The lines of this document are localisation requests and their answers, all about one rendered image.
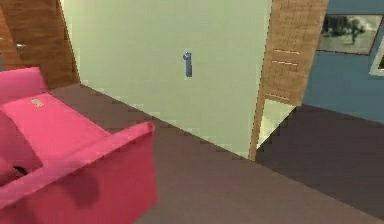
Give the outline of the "pale green room door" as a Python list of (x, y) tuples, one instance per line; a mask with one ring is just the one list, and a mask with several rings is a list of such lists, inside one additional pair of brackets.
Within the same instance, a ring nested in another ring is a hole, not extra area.
[(272, 0), (60, 1), (83, 84), (247, 156)]

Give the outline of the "light wooden room door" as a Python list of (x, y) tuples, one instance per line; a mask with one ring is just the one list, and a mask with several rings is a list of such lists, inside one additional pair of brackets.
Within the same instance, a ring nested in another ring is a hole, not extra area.
[(272, 0), (248, 158), (256, 159), (266, 100), (300, 106), (329, 0)]

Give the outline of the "brown wooden room door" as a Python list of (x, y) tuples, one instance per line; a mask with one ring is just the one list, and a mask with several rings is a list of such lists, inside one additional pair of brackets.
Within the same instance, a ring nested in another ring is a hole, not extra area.
[(60, 0), (0, 0), (0, 71), (25, 67), (50, 89), (80, 82)]

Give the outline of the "dark framed picture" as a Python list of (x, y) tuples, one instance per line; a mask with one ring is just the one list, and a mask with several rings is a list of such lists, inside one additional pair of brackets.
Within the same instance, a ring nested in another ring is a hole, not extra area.
[(327, 14), (317, 50), (369, 55), (383, 21), (380, 14)]

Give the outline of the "white framed window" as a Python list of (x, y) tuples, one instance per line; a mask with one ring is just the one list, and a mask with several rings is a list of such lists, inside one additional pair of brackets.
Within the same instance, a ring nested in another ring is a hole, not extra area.
[(382, 76), (384, 77), (384, 68), (380, 68), (380, 62), (384, 57), (384, 43), (382, 43), (377, 51), (377, 54), (374, 58), (374, 61), (371, 65), (369, 74), (372, 76)]

